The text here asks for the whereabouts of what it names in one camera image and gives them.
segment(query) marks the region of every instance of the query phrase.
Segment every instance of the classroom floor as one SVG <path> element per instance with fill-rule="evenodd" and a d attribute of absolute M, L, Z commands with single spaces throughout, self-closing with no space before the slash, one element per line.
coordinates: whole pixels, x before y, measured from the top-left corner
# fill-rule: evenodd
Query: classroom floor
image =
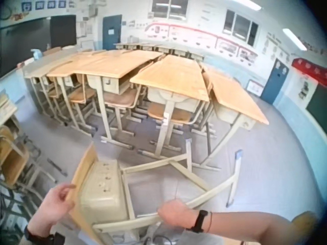
<path fill-rule="evenodd" d="M 226 180 L 232 173 L 234 154 L 243 149 L 240 179 L 235 201 L 226 208 L 229 190 L 225 190 L 201 208 L 216 212 L 262 211 L 281 215 L 289 220 L 305 211 L 322 212 L 322 202 L 306 155 L 284 118 L 271 105 L 254 98 L 270 125 L 256 124 L 248 132 L 239 129 L 228 144 L 216 156 L 211 165 L 222 168 L 220 172 L 194 169 L 194 173 L 205 179 L 212 187 Z M 17 117 L 26 134 L 54 162 L 68 172 L 68 177 L 45 163 L 45 166 L 60 182 L 69 182 L 83 156 L 93 141 L 100 159 L 118 159 L 122 166 L 134 166 L 154 161 L 139 155 L 136 149 L 154 151 L 148 141 L 158 138 L 159 130 L 149 118 L 141 124 L 123 121 L 123 127 L 134 131 L 136 136 L 119 135 L 118 139 L 135 146 L 133 151 L 113 144 L 100 142 L 104 133 L 101 118 L 91 116 L 88 121 L 99 126 L 93 139 L 70 128 L 60 126 L 54 120 L 37 113 L 29 98 L 19 104 Z M 216 119 L 211 122 L 217 139 L 212 147 L 227 132 L 229 125 Z M 192 134 L 193 161 L 200 162 L 206 156 L 206 138 Z M 183 136 L 172 136 L 172 145 L 184 147 Z M 163 150 L 169 156 L 169 150 Z M 132 174 L 128 178 L 135 214 L 155 212 L 164 201 L 179 198 L 188 201 L 202 193 L 184 176 L 170 166 Z M 40 182 L 39 188 L 47 191 L 53 183 Z"/>

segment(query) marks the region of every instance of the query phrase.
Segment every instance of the blue door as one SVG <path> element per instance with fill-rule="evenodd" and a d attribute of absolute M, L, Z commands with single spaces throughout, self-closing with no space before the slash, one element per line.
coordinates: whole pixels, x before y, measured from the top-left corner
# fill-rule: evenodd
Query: blue door
<path fill-rule="evenodd" d="M 103 49 L 116 49 L 115 43 L 121 42 L 122 15 L 114 15 L 103 18 L 102 40 Z"/>
<path fill-rule="evenodd" d="M 262 91 L 261 99 L 269 104 L 273 104 L 279 91 L 281 90 L 289 68 L 281 63 L 279 59 L 276 59 L 274 68 L 271 71 L 267 84 Z"/>

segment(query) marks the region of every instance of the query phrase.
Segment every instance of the black wristwatch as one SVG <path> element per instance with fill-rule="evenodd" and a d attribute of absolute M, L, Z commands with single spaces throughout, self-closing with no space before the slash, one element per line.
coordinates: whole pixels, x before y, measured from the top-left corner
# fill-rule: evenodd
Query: black wristwatch
<path fill-rule="evenodd" d="M 204 218 L 208 215 L 208 212 L 205 210 L 200 210 L 199 212 L 199 216 L 197 217 L 196 221 L 195 221 L 195 225 L 190 228 L 187 229 L 188 231 L 193 231 L 195 233 L 201 233 L 203 232 L 203 228 L 202 228 L 202 224 L 204 221 Z"/>
<path fill-rule="evenodd" d="M 27 241 L 35 245 L 64 245 L 65 237 L 58 232 L 55 235 L 49 235 L 48 237 L 35 236 L 29 232 L 27 226 L 24 229 L 24 235 Z"/>

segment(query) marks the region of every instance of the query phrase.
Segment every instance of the window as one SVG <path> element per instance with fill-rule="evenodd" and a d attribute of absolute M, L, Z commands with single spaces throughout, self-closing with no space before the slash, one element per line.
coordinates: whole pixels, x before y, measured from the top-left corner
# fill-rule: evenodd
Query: window
<path fill-rule="evenodd" d="M 189 0 L 153 0 L 154 17 L 186 20 Z"/>
<path fill-rule="evenodd" d="M 258 27 L 253 21 L 227 10 L 223 33 L 233 35 L 253 46 Z"/>

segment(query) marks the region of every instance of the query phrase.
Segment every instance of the person's hand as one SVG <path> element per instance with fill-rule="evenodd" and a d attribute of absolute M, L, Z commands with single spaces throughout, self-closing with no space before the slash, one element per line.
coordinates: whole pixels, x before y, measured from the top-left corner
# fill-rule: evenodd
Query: person's hand
<path fill-rule="evenodd" d="M 74 202 L 65 200 L 72 188 L 75 185 L 63 183 L 50 189 L 27 225 L 32 235 L 48 237 L 51 227 L 73 209 Z"/>
<path fill-rule="evenodd" d="M 158 214 L 162 220 L 171 226 L 180 226 L 190 229 L 194 226 L 199 211 L 190 209 L 181 200 L 172 200 L 164 203 Z"/>

